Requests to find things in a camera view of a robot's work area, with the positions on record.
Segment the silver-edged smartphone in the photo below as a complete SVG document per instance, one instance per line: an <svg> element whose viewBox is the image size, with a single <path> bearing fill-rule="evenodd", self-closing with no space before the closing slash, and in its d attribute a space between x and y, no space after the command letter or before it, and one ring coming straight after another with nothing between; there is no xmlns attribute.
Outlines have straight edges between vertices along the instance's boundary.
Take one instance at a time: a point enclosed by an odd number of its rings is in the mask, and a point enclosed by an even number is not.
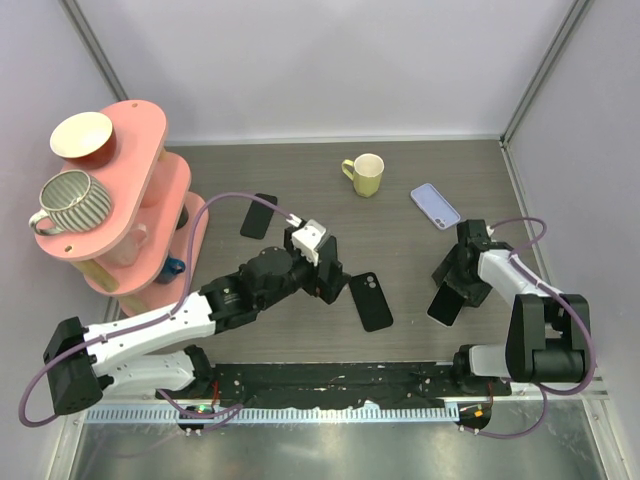
<svg viewBox="0 0 640 480"><path fill-rule="evenodd" d="M451 327L465 305L465 298L443 283L427 309L427 315L444 327Z"/></svg>

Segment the black phone case two holes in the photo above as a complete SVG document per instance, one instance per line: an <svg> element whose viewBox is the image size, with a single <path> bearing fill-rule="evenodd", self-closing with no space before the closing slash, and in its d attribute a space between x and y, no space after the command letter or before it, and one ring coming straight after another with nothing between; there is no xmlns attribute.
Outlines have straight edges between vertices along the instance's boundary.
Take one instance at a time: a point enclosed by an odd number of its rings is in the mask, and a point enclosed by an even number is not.
<svg viewBox="0 0 640 480"><path fill-rule="evenodd" d="M366 332L373 333L393 325L392 313L374 272L353 276L349 290Z"/></svg>

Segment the lilac phone case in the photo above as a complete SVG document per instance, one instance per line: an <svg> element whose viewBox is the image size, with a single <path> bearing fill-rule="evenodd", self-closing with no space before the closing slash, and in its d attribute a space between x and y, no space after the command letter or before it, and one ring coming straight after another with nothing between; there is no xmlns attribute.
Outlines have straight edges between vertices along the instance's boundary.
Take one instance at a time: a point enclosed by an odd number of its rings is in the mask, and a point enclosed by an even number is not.
<svg viewBox="0 0 640 480"><path fill-rule="evenodd" d="M457 225L461 216L431 183L425 183L410 192L410 198L440 231Z"/></svg>

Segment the black smartphone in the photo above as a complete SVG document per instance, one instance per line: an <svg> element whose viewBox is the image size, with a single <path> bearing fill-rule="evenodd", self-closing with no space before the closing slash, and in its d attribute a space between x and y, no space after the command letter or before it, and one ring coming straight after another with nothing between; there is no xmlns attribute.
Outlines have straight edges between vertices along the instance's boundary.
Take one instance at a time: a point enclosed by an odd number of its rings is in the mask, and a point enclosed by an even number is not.
<svg viewBox="0 0 640 480"><path fill-rule="evenodd" d="M269 229L274 211L266 205L252 201L243 224L240 228L240 235L246 238L262 240Z"/></svg>

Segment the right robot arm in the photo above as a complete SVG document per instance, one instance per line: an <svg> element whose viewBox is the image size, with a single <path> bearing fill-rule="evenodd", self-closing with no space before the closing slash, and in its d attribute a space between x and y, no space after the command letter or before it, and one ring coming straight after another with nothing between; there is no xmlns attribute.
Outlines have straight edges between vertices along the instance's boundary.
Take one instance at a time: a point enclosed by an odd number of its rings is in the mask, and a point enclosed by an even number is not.
<svg viewBox="0 0 640 480"><path fill-rule="evenodd" d="M595 373L587 300L543 281L517 249L493 239L481 219L456 227L457 241L432 278L438 288L427 314L450 327L465 308L477 308L497 292L511 308L504 344L464 345L454 356L451 380L472 395L488 378L534 384L553 395L583 391Z"/></svg>

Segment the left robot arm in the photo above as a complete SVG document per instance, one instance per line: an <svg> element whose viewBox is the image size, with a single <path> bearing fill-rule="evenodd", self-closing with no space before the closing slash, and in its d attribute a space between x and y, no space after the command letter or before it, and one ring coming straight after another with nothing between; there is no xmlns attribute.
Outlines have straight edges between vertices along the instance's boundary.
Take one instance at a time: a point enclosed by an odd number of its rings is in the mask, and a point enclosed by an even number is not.
<svg viewBox="0 0 640 480"><path fill-rule="evenodd" d="M116 383L115 371L166 346L255 321L299 290L332 304L348 283L336 238L314 221L289 227L283 247L269 247L182 302L110 324L61 321L43 354L56 415L87 409Z"/></svg>

